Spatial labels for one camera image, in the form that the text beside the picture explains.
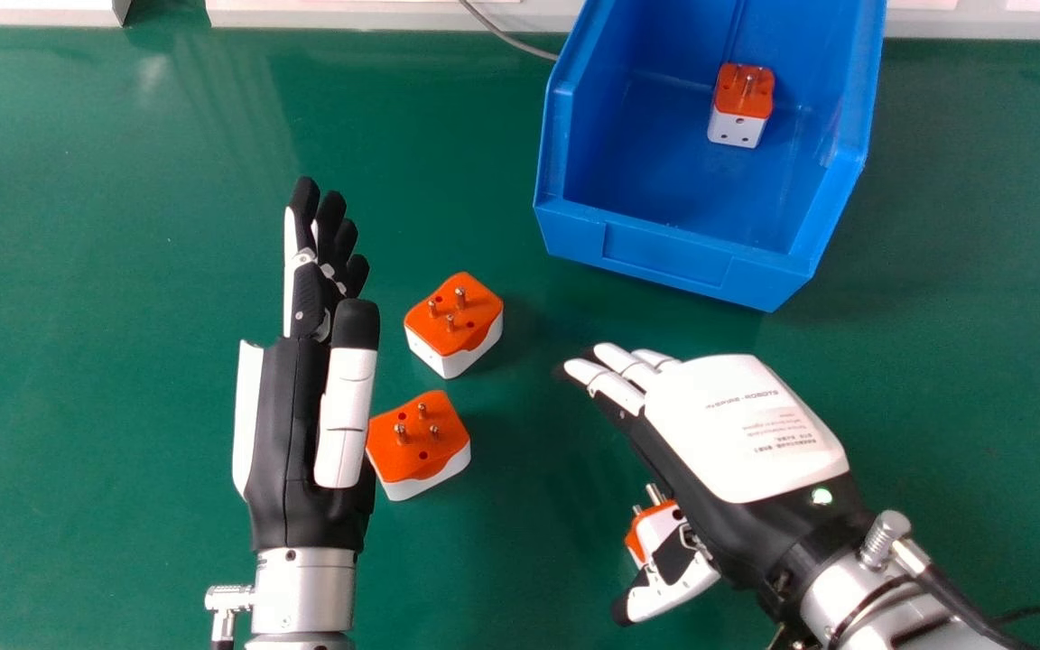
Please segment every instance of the adapter inside blue bin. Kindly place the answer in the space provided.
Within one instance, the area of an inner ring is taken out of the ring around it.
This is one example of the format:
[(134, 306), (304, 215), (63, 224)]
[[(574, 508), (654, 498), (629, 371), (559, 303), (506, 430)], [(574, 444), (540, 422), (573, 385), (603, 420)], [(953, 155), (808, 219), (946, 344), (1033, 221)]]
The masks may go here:
[[(772, 311), (812, 277), (869, 145), (884, 0), (590, 0), (552, 72), (552, 255)], [(723, 62), (775, 72), (756, 149), (709, 142)]]

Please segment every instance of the metal prong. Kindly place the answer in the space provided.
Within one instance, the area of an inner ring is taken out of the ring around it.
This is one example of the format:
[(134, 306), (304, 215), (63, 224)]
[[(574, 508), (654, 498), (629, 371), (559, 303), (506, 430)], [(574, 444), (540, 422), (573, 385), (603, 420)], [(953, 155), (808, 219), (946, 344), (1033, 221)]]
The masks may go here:
[(656, 484), (648, 484), (645, 486), (645, 491), (648, 493), (648, 501), (652, 501), (653, 505), (660, 505), (665, 502), (665, 495), (660, 493), (659, 487)]

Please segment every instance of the blue container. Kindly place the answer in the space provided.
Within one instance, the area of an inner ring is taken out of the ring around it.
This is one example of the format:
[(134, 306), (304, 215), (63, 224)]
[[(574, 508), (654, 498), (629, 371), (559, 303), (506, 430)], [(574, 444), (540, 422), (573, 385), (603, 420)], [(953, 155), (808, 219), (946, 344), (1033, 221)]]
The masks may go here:
[[(884, 24), (885, 0), (589, 0), (544, 104), (549, 254), (780, 307), (864, 165)], [(726, 61), (777, 75), (756, 149), (707, 140)]]

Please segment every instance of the gray cable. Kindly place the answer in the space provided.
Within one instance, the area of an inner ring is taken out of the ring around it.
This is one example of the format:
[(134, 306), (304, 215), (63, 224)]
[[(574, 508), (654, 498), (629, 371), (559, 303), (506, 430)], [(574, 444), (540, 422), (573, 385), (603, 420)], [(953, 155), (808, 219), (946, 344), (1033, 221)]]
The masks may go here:
[(524, 52), (537, 55), (537, 57), (540, 58), (548, 58), (549, 61), (554, 61), (556, 60), (556, 58), (560, 58), (557, 57), (556, 54), (553, 54), (546, 50), (541, 50), (540, 48), (536, 48), (536, 46), (527, 45), (527, 43), (524, 43), (523, 41), (516, 41), (515, 37), (509, 36), (508, 32), (504, 32), (503, 29), (498, 28), (498, 26), (496, 26), (494, 22), (488, 20), (488, 17), (484, 16), (484, 14), (480, 14), (478, 9), (473, 7), (473, 5), (471, 5), (471, 2), (469, 0), (457, 0), (457, 1), (458, 3), (463, 4), (463, 8), (468, 9), (468, 12), (471, 14), (471, 16), (475, 18), (475, 20), (479, 21), (479, 24), (484, 25), (484, 28), (487, 28), (488, 31), (495, 33), (500, 41), (508, 43), (508, 45), (513, 46), (513, 48), (516, 48), (517, 50), (523, 50)]

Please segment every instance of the green tabletop surface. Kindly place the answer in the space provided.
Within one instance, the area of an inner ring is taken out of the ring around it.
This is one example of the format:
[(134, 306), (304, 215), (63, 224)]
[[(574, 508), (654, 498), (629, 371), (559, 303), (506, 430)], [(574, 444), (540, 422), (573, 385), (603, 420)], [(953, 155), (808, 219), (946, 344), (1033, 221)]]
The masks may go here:
[[(193, 3), (0, 29), (0, 650), (206, 647), (207, 587), (252, 580), (236, 347), (280, 329), (300, 175), (371, 259), (374, 410), (442, 387), (473, 436), (462, 475), (376, 497), (360, 649), (763, 649), (725, 584), (612, 624), (648, 473), (552, 372), (602, 340), (759, 355), (983, 608), (1040, 601), (1040, 43), (887, 43), (865, 173), (769, 316), (545, 255), (548, 73), (487, 33), (215, 31)], [(508, 319), (445, 382), (400, 318), (458, 270)]]

